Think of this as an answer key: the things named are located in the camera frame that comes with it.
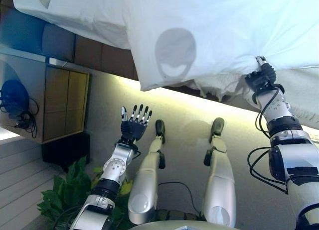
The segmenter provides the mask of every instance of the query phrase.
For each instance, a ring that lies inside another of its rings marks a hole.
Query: wall
[[[0,141],[0,230],[19,230],[39,216],[42,191],[60,169],[41,159],[40,145],[15,137]]]
[[[90,72],[86,131],[91,135],[91,168],[102,166],[110,158],[114,143],[121,136],[121,106],[131,111],[134,104],[149,105],[153,116],[144,137],[137,142],[143,154],[131,163],[128,174],[134,176],[154,139],[156,119],[163,119],[166,143],[162,151],[166,156],[166,169],[159,170],[159,183],[186,183],[192,191],[195,206],[200,209],[208,176],[208,167],[204,166],[203,160],[210,147],[210,128],[216,117],[222,117],[225,119],[222,138],[228,147],[236,181],[236,227],[242,230],[294,229],[288,196],[249,174],[248,153],[254,148],[269,146],[267,138],[254,127],[257,113],[165,89],[140,92],[137,82]],[[257,169],[270,176],[266,158]],[[195,213],[187,190],[180,185],[159,187],[159,207]]]

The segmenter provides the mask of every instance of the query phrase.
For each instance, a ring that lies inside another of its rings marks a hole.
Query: plant leaf
[[[70,167],[69,167],[69,171],[68,174],[66,175],[66,182],[67,183],[71,183],[72,179],[75,178],[75,165],[76,162],[74,162]]]
[[[64,179],[62,179],[60,176],[54,176],[53,191],[59,193],[60,186],[63,183],[65,183]]]
[[[85,170],[86,156],[80,158],[76,162],[76,173],[79,173],[81,170]]]
[[[63,201],[68,207],[73,207],[79,204],[79,191],[80,190],[76,183],[65,185]]]
[[[95,167],[95,168],[93,168],[93,173],[99,174],[101,172],[103,172],[103,167]]]
[[[47,190],[44,191],[42,194],[44,202],[49,202],[51,206],[63,210],[61,200],[56,192],[54,192],[53,190]]]

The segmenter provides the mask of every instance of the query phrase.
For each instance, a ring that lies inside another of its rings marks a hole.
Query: wire
[[[192,204],[194,210],[195,210],[198,214],[200,214],[199,210],[197,210],[197,208],[195,207],[194,200],[193,200],[193,195],[191,194],[191,191],[190,191],[189,187],[188,187],[185,183],[178,182],[178,181],[163,182],[163,183],[160,183],[159,186],[160,186],[160,185],[163,185],[163,184],[182,184],[183,186],[185,186],[185,187],[187,188],[188,192],[189,192],[190,199],[191,199],[191,204]]]
[[[78,214],[78,213],[77,213],[77,210],[75,210],[73,213],[70,214],[68,220],[66,221],[65,230],[68,230],[68,229],[69,229],[68,224],[69,224],[69,222],[72,220],[72,218],[74,217],[75,214]]]
[[[29,99],[32,100],[36,104],[36,112],[33,115],[38,114],[39,113],[39,105],[38,105],[38,103],[35,101],[35,99],[33,99],[31,97],[29,97]]]
[[[256,148],[256,149],[252,150],[252,151],[248,154],[248,156],[247,156],[247,163],[248,163],[248,165],[249,165],[249,172],[250,172],[250,174],[251,174],[254,178],[256,178],[256,179],[262,181],[263,183],[268,184],[268,185],[270,185],[270,186],[272,186],[272,187],[274,187],[274,188],[276,188],[276,189],[278,189],[278,190],[284,192],[285,194],[287,194],[287,193],[288,193],[288,190],[287,190],[287,189],[282,189],[282,188],[278,187],[277,185],[274,185],[274,184],[271,183],[271,182],[273,182],[273,183],[277,183],[277,184],[281,184],[281,185],[286,185],[285,182],[277,181],[277,180],[273,180],[273,179],[269,179],[269,178],[267,178],[267,177],[261,175],[260,173],[258,173],[258,172],[254,169],[255,165],[260,161],[260,159],[261,159],[262,157],[264,157],[264,156],[268,153],[268,150],[265,151],[265,152],[263,152],[263,153],[254,161],[253,164],[251,164],[251,162],[250,162],[250,156],[251,156],[254,152],[256,152],[257,150],[269,149],[269,148],[270,148],[270,147],[260,147],[260,148]]]
[[[66,214],[67,212],[69,212],[70,210],[78,209],[78,208],[80,208],[80,207],[82,207],[82,205],[73,206],[73,207],[68,208],[67,210],[65,210],[63,213],[61,213],[61,214],[57,217],[57,219],[55,220],[55,222],[54,222],[54,224],[53,224],[51,230],[55,230],[55,228],[56,228],[58,222],[60,221],[60,219],[61,219],[61,217],[62,217],[63,215],[65,215],[65,214]]]
[[[132,160],[136,159],[137,157],[139,157],[142,154],[140,151],[137,151],[137,153],[138,154]]]
[[[261,129],[257,126],[257,120],[258,120],[258,117],[259,117],[260,113],[261,113],[261,112],[258,112],[258,115],[257,115],[257,117],[256,117],[256,119],[255,119],[255,128],[256,128],[257,130],[259,130],[259,131],[261,131]]]
[[[265,113],[266,109],[268,108],[268,106],[270,105],[270,103],[275,99],[275,97],[277,96],[277,94],[279,93],[279,88],[278,87],[275,87],[276,89],[276,92],[275,94],[271,97],[271,99],[268,101],[268,103],[265,105],[265,107],[263,108],[263,110],[260,112],[260,115],[259,115],[259,128],[261,130],[261,132],[268,138],[270,139],[270,136],[266,133],[266,131],[263,129],[263,126],[261,124],[261,120],[262,120],[262,116],[263,114]]]

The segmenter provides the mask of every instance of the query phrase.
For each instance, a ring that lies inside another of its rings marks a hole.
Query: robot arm
[[[165,168],[165,156],[161,152],[165,143],[165,125],[158,119],[156,137],[133,182],[128,202],[129,219],[140,225],[149,222],[155,215],[158,200],[158,169]]]
[[[146,118],[148,107],[140,119],[143,105],[135,117],[137,106],[134,106],[130,119],[127,118],[125,107],[122,107],[122,137],[116,143],[111,158],[104,164],[103,174],[86,199],[81,211],[75,218],[70,230],[108,230],[112,225],[111,214],[115,207],[115,199],[118,190],[125,179],[126,167],[132,161],[133,155],[137,152],[134,145],[139,140],[149,123],[152,111]]]
[[[212,148],[206,153],[204,164],[210,166],[202,217],[210,223],[234,227],[236,223],[235,181],[227,156],[227,149],[220,135],[224,119],[216,118],[211,128],[209,142]]]
[[[264,57],[257,57],[261,71],[246,77],[255,92],[267,121],[270,144],[269,168],[272,176],[286,183],[287,193],[297,219],[296,229],[319,226],[319,151],[292,114],[276,74]]]

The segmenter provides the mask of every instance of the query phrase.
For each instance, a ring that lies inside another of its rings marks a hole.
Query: robotic hand
[[[150,118],[152,116],[152,111],[149,112],[149,116],[147,117],[147,119],[145,119],[147,112],[149,110],[149,107],[145,107],[144,114],[142,118],[140,119],[140,115],[143,110],[143,105],[140,105],[139,112],[134,118],[137,107],[138,107],[137,105],[134,106],[133,112],[129,120],[128,120],[126,108],[122,107],[121,140],[123,143],[133,144],[135,140],[141,139],[141,137],[144,134],[144,131],[146,130],[146,127],[149,124]]]
[[[136,109],[137,106],[135,105],[128,120],[126,108],[122,107],[122,137],[116,143],[111,158],[104,164],[103,174],[98,184],[88,196],[70,230],[108,230],[111,228],[112,220],[110,216],[115,207],[114,200],[125,179],[126,167],[131,163],[138,150],[134,142],[141,139],[152,115],[152,111],[150,111],[145,120],[149,109],[149,107],[146,107],[140,119],[143,105],[140,106],[135,117]]]

